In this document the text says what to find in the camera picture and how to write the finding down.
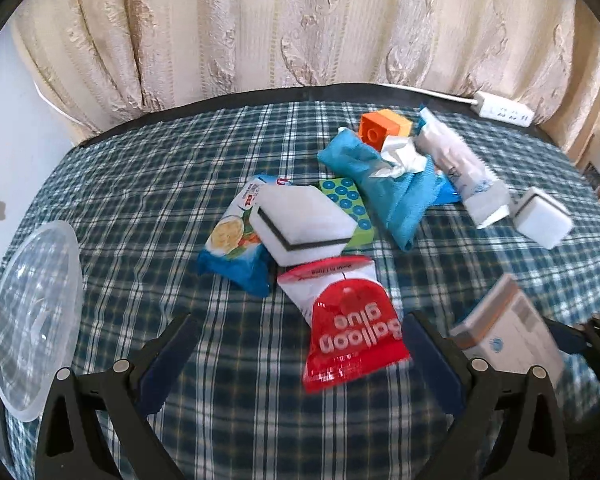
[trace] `wall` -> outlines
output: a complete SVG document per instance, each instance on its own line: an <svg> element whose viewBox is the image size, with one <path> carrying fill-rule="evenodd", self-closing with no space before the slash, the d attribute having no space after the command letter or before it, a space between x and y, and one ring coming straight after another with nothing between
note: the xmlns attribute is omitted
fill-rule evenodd
<svg viewBox="0 0 600 480"><path fill-rule="evenodd" d="M38 96L9 25L0 33L0 261L31 200L72 144Z"/></svg>

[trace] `small box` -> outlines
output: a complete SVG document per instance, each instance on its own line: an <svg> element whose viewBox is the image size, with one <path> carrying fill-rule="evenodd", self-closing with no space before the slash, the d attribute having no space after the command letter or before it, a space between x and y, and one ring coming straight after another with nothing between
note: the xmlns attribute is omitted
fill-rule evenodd
<svg viewBox="0 0 600 480"><path fill-rule="evenodd" d="M328 178L319 183L320 190L353 218L358 226L345 249L355 249L373 243L375 230L360 198L356 184L350 178Z"/></svg>
<svg viewBox="0 0 600 480"><path fill-rule="evenodd" d="M413 123L410 120L400 114L395 113L393 110L389 110L389 108L380 110L378 113L380 115L384 115L387 119L400 126L400 129L398 130L399 137L409 137L411 134L411 127L413 126Z"/></svg>
<svg viewBox="0 0 600 480"><path fill-rule="evenodd" d="M553 249L573 229L565 206L542 189L531 187L512 211L513 225L523 235Z"/></svg>

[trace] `power strip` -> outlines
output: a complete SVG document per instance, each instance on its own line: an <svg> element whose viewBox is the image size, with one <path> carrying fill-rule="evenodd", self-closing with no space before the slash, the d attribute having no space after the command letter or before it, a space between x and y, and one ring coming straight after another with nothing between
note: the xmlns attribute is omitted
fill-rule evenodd
<svg viewBox="0 0 600 480"><path fill-rule="evenodd" d="M480 117L525 127L534 120L534 112L522 103L482 91L474 94L474 100L471 108Z"/></svg>

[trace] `tissue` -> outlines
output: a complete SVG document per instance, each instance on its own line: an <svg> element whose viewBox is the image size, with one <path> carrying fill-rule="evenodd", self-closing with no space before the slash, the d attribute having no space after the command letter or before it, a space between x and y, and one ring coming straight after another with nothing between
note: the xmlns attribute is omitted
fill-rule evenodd
<svg viewBox="0 0 600 480"><path fill-rule="evenodd" d="M398 178L405 173L420 173L427 167L427 157L416 151L413 137L387 136L380 151L389 164L369 175L373 178Z"/></svg>

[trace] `plaid tablecloth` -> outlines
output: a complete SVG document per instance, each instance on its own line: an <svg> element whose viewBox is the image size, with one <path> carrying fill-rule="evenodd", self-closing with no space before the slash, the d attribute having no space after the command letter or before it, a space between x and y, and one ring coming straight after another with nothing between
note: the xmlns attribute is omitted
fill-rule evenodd
<svg viewBox="0 0 600 480"><path fill-rule="evenodd" d="M77 234L85 290L77 373L111 366L176 314L200 318L200 345L150 419L187 478L412 478L444 438L447 418L410 362L309 396L301 373L310 330L282 291L258 300L219 276L194 273L198 251L251 175L296 184L332 176L316 153L339 126L357 129L374 108L289 103L144 126L70 152L22 221L5 262L44 222L64 219ZM446 333L503 272L515 274L544 315L573 323L600 312L600 206L567 158L505 126L440 118L513 192L534 185L561 200L575 228L546 251L509 219L476 230L461 205L450 205L427 211L407 253L381 232L362 253L376 261L400 315L422 309ZM577 416L600 389L583 362L567 362L558 394ZM114 457L132 478L105 423ZM8 420L18 479L32 478L38 426Z"/></svg>

